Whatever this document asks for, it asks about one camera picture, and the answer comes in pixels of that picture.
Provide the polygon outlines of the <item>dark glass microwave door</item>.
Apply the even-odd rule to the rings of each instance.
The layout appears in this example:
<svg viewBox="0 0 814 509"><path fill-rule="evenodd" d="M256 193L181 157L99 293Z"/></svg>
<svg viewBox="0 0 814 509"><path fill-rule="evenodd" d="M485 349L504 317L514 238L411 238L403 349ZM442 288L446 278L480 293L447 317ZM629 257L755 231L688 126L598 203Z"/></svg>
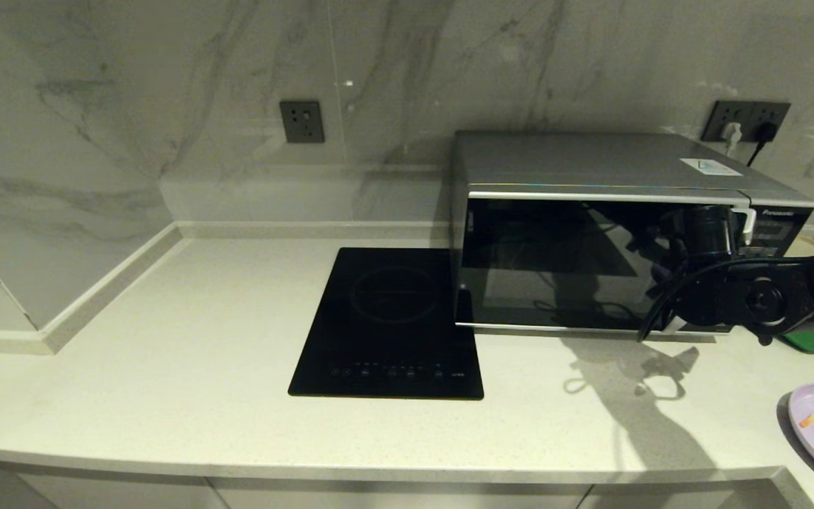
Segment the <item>dark glass microwave door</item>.
<svg viewBox="0 0 814 509"><path fill-rule="evenodd" d="M635 332L676 270L659 217L746 200L453 192L454 318L516 331Z"/></svg>

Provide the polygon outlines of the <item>silver Panasonic microwave oven body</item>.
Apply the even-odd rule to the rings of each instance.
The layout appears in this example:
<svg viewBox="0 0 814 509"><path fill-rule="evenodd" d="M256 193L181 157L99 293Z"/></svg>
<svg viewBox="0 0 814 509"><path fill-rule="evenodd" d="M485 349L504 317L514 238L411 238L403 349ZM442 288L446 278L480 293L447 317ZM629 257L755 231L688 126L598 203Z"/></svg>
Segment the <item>silver Panasonic microwave oven body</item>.
<svg viewBox="0 0 814 509"><path fill-rule="evenodd" d="M746 200L751 207L807 207L810 197L675 134L456 133L448 173L453 192L624 194Z"/></svg>

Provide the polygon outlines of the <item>black induction cooktop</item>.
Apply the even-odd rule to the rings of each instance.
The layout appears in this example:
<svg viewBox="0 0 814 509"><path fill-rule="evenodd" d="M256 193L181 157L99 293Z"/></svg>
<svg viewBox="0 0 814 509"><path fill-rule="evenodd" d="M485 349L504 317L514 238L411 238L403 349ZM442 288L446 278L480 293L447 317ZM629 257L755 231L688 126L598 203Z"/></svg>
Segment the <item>black induction cooktop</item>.
<svg viewBox="0 0 814 509"><path fill-rule="evenodd" d="M288 394L484 399L474 333L454 321L449 250L339 249Z"/></svg>

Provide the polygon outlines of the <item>white base cabinet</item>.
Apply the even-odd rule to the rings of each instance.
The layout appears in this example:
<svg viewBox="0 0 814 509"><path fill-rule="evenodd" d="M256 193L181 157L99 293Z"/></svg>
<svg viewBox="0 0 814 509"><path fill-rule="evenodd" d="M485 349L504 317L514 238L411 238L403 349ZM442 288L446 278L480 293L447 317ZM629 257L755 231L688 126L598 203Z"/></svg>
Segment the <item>white base cabinet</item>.
<svg viewBox="0 0 814 509"><path fill-rule="evenodd" d="M684 484L336 482L0 463L0 509L792 509L768 480Z"/></svg>

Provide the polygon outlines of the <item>grey double wall socket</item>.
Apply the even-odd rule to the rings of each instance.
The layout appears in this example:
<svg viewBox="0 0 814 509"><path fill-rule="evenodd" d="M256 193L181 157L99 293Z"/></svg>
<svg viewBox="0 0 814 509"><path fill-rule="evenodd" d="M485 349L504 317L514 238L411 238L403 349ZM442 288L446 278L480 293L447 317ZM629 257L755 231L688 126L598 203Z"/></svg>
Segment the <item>grey double wall socket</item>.
<svg viewBox="0 0 814 509"><path fill-rule="evenodd" d="M756 143L762 126L772 124L776 129L781 129L789 109L791 109L789 101L717 100L705 122L700 141L710 143L725 141L724 127L730 123L737 123L742 133L740 142Z"/></svg>

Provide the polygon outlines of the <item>grey single wall socket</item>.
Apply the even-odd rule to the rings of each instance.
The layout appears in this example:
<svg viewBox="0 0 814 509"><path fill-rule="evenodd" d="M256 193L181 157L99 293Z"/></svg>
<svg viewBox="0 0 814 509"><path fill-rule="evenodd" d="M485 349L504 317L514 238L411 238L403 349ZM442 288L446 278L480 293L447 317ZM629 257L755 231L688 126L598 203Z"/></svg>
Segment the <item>grey single wall socket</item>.
<svg viewBox="0 0 814 509"><path fill-rule="evenodd" d="M319 144L326 141L319 101L282 100L280 112L285 142Z"/></svg>

